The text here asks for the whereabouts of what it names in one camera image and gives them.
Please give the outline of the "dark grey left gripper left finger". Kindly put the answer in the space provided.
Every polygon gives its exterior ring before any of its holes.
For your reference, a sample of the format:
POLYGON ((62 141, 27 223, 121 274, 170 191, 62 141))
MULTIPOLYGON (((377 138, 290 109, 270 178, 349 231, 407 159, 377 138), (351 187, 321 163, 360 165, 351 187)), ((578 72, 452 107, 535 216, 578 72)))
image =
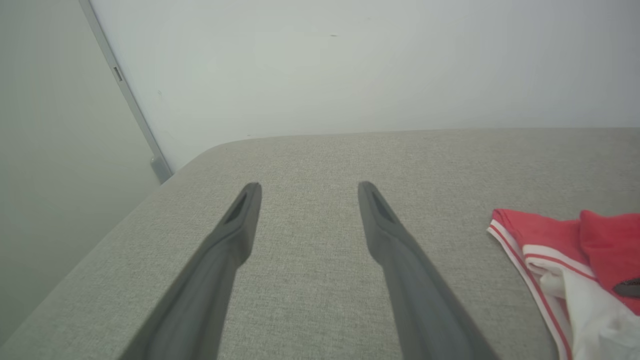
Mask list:
POLYGON ((247 183, 120 355, 122 360, 215 360, 238 269, 249 259, 262 186, 247 183))

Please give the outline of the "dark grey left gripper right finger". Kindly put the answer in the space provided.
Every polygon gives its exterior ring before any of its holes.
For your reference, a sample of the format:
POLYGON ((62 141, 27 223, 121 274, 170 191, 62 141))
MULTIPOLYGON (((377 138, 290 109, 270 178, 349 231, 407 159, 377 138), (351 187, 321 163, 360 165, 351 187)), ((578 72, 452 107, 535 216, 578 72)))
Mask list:
POLYGON ((498 355, 372 182, 358 184, 366 246, 382 268, 405 360, 498 355))

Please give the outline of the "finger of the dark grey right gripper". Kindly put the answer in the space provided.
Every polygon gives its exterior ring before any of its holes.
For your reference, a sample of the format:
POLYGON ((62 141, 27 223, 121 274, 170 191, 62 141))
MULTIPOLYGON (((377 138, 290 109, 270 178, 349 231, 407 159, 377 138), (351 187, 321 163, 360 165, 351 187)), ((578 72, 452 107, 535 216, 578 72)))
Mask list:
POLYGON ((614 286, 614 292, 621 297, 640 298, 640 278, 622 281, 614 286))

